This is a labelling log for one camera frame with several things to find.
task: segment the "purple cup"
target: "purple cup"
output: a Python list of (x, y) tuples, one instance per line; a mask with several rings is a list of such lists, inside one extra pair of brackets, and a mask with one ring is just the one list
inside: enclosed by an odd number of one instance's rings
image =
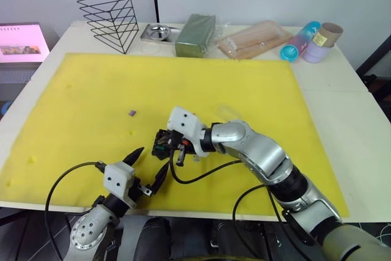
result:
[(331, 48), (332, 47), (320, 47), (311, 41), (303, 54), (303, 59), (315, 64), (321, 61), (329, 53)]

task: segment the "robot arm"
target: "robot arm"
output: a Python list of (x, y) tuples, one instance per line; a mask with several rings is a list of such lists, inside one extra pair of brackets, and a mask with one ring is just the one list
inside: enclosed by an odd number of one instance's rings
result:
[(75, 222), (64, 261), (103, 260), (120, 218), (128, 209), (136, 207), (136, 202), (142, 195), (150, 197), (159, 190), (166, 177), (168, 165), (160, 169), (152, 186), (142, 186), (141, 180), (134, 175), (132, 165), (143, 149), (138, 148), (123, 161), (105, 166), (103, 185), (110, 194), (102, 204)]
[(239, 158), (273, 193), (296, 235), (306, 244), (319, 244), (328, 260), (388, 260), (390, 248), (363, 230), (344, 225), (337, 209), (281, 146), (246, 122), (233, 120), (207, 128), (197, 116), (176, 107), (167, 129), (188, 140), (198, 156), (217, 151)]

